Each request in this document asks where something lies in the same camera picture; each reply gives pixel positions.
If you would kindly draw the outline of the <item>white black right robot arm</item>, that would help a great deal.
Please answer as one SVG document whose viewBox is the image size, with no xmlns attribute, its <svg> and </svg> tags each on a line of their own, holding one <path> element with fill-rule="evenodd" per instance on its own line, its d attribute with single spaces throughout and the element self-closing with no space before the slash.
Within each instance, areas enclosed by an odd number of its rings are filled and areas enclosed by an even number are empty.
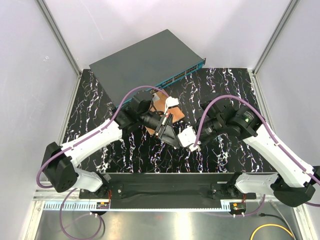
<svg viewBox="0 0 320 240">
<path fill-rule="evenodd" d="M 311 205 L 316 191 L 314 184 L 320 182 L 319 166 L 298 157 L 253 106 L 234 95 L 221 95 L 205 101 L 202 108 L 204 112 L 198 124 L 178 134 L 182 147 L 193 152 L 215 137 L 227 134 L 256 150 L 276 170 L 266 175 L 236 172 L 221 186 L 222 197 L 236 199 L 255 193 L 274 196 L 289 207 Z"/>
</svg>

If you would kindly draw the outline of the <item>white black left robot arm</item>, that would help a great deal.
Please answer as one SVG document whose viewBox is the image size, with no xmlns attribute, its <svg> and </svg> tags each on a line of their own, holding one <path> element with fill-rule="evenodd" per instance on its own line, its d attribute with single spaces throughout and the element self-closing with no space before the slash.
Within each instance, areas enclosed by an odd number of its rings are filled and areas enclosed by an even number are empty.
<svg viewBox="0 0 320 240">
<path fill-rule="evenodd" d="M 148 91 L 137 92 L 129 102 L 122 101 L 112 118 L 82 135 L 64 143 L 55 141 L 46 146 L 40 173 L 44 173 L 50 186 L 58 193 L 71 188 L 88 190 L 97 198 L 108 193 L 106 180 L 100 173 L 79 169 L 79 164 L 87 157 L 124 135 L 134 132 L 139 126 L 152 129 L 164 143 L 180 148 L 179 139 L 173 130 L 173 114 L 169 111 L 180 104 L 177 98 L 167 96 L 164 110 L 151 110 L 153 95 Z"/>
</svg>

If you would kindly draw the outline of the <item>wooden board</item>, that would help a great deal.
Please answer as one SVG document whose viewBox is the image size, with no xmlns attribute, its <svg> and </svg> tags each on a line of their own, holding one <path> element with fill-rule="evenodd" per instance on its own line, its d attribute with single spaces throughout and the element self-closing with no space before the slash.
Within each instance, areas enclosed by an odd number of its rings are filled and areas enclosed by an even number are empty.
<svg viewBox="0 0 320 240">
<path fill-rule="evenodd" d="M 165 114 L 165 101 L 168 97 L 169 96 L 165 91 L 157 91 L 156 93 L 146 92 L 146 99 L 150 100 L 150 106 L 148 112 L 143 116 L 143 125 L 151 135 L 155 133 L 161 116 Z M 182 120 L 185 117 L 182 110 L 179 108 L 179 105 L 170 108 L 167 111 L 167 114 L 173 114 L 173 123 Z"/>
</svg>

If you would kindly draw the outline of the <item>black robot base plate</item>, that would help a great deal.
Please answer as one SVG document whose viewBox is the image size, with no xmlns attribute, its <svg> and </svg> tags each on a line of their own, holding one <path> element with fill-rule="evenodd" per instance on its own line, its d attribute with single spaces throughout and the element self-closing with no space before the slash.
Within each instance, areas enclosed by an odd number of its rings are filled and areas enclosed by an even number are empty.
<svg viewBox="0 0 320 240">
<path fill-rule="evenodd" d="M 97 197 L 81 189 L 81 200 L 117 200 L 122 203 L 179 203 L 201 204 L 220 201 L 214 196 L 232 173 L 111 173 L 105 194 Z"/>
</svg>

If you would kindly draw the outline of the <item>dark grey network switch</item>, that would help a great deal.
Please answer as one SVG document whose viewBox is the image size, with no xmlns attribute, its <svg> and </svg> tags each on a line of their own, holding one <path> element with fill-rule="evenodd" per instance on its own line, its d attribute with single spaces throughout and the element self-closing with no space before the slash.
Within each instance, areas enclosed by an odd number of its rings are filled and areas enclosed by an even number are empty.
<svg viewBox="0 0 320 240">
<path fill-rule="evenodd" d="M 162 89 L 201 69 L 205 63 L 205 58 L 166 29 L 89 67 L 112 103 L 118 106 L 125 94 L 136 87 Z"/>
</svg>

